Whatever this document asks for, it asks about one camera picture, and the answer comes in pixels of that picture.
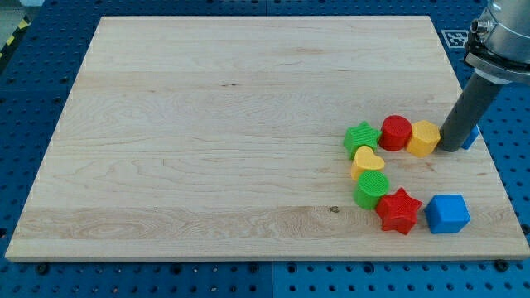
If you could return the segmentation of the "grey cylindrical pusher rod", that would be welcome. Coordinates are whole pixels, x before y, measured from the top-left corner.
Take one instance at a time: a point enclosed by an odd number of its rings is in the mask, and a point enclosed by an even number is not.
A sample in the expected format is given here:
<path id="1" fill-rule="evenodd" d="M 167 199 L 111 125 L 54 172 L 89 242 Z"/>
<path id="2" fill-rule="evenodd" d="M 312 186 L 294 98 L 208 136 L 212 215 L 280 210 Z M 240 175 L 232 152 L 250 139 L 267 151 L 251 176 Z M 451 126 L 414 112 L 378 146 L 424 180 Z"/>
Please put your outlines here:
<path id="1" fill-rule="evenodd" d="M 503 88 L 502 79 L 474 72 L 440 128 L 441 150 L 457 151 Z"/>

